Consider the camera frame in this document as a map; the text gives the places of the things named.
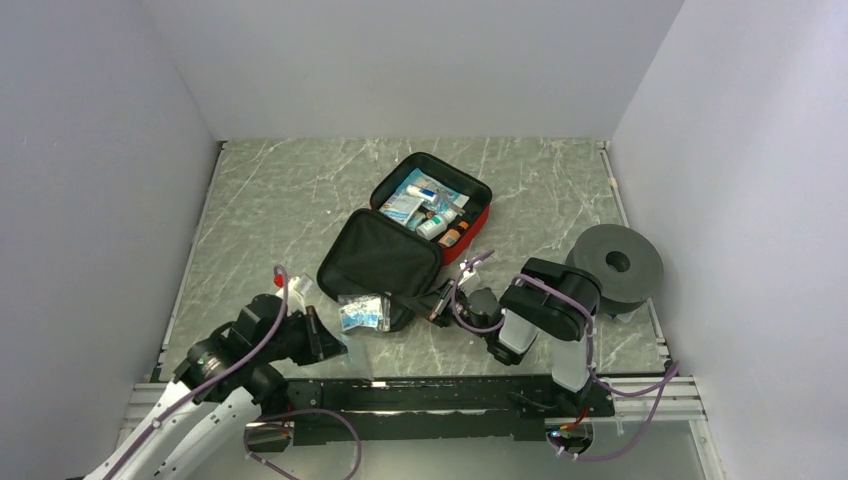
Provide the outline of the white gauze dressing packet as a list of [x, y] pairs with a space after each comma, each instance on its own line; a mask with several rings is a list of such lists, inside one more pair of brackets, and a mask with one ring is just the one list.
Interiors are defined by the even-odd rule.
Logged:
[[406, 226], [423, 203], [422, 198], [395, 193], [379, 208], [379, 212], [389, 220]]

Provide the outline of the teal header small items bag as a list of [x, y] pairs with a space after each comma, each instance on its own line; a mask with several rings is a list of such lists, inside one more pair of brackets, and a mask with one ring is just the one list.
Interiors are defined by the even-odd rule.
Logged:
[[422, 223], [431, 219], [434, 216], [434, 213], [428, 211], [424, 212], [415, 212], [412, 214], [408, 222], [406, 223], [406, 228], [411, 231], [415, 231]]

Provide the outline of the white bottle green label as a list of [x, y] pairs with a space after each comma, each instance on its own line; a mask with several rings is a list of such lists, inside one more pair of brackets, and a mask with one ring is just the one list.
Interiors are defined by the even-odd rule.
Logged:
[[444, 233], [449, 224], [457, 218], [458, 214], [454, 210], [446, 210], [445, 212], [435, 214], [431, 218], [423, 221], [415, 232], [422, 238], [430, 241], [437, 235]]

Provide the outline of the alcohol wipes clear bag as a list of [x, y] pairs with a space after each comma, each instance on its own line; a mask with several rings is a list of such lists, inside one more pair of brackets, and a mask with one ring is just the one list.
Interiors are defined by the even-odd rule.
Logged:
[[339, 317], [343, 332], [370, 328], [377, 332], [391, 329], [390, 302], [378, 294], [341, 295]]

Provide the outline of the red medicine kit case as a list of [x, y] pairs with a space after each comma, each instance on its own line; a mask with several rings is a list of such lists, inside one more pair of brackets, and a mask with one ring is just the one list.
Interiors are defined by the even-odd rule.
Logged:
[[[380, 212], [416, 170], [468, 197], [460, 217], [468, 223], [468, 230], [455, 245], [442, 248]], [[480, 179], [429, 153], [412, 153], [375, 187], [368, 206], [347, 219], [317, 270], [317, 284], [333, 300], [387, 293], [389, 331], [399, 332], [415, 317], [427, 315], [414, 301], [437, 292], [440, 270], [455, 261], [482, 230], [492, 200], [491, 188]]]

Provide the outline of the blue cotton swab packet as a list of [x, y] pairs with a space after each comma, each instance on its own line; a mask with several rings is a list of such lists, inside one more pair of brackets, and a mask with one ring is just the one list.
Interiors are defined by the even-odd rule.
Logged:
[[446, 210], [454, 210], [460, 214], [465, 212], [464, 206], [469, 200], [469, 197], [465, 194], [459, 193], [452, 188], [447, 187], [440, 181], [436, 180], [430, 175], [425, 174], [419, 168], [413, 170], [405, 180], [402, 181], [401, 185], [398, 187], [398, 191], [400, 193], [405, 193], [405, 188], [407, 185], [414, 184], [434, 192], [437, 192], [440, 200], [437, 204], [432, 204], [429, 202], [425, 202], [429, 205], [429, 209], [436, 212], [443, 212]]

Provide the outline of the white bandage roll blue label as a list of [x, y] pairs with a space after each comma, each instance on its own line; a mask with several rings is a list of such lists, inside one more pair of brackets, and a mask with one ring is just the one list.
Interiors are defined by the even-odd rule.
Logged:
[[429, 202], [432, 204], [437, 204], [440, 200], [440, 197], [437, 192], [414, 184], [407, 185], [405, 188], [405, 192], [410, 196], [422, 199], [425, 202]]

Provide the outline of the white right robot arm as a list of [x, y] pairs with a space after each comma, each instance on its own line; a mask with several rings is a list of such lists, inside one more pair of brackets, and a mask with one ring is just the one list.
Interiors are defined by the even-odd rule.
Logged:
[[590, 399], [589, 340], [601, 303], [600, 280], [576, 267], [530, 258], [497, 295], [478, 275], [490, 255], [462, 262], [456, 277], [413, 298], [409, 308], [439, 327], [456, 324], [477, 335], [506, 366], [520, 364], [540, 334], [547, 334], [554, 341], [552, 404], [564, 415], [578, 413]]

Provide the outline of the adhesive bandages clear bag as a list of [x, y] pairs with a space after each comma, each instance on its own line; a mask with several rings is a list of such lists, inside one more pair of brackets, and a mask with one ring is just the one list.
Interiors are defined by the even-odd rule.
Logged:
[[347, 349], [346, 362], [355, 378], [372, 380], [374, 378], [371, 362], [365, 342], [354, 335], [341, 335], [342, 343]]

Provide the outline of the brown bottle orange cap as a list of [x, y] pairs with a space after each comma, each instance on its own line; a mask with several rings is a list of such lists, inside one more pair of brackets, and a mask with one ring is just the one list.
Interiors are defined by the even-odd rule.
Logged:
[[469, 224], [466, 221], [460, 221], [456, 225], [450, 227], [439, 239], [438, 245], [443, 249], [448, 249], [457, 244], [462, 235], [468, 230]]

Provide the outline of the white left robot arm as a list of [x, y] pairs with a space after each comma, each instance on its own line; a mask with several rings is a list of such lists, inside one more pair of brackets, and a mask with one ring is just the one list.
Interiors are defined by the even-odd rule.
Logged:
[[260, 294], [188, 350], [147, 416], [88, 476], [182, 478], [247, 423], [307, 406], [306, 388], [274, 362], [308, 366], [346, 352], [314, 307]]

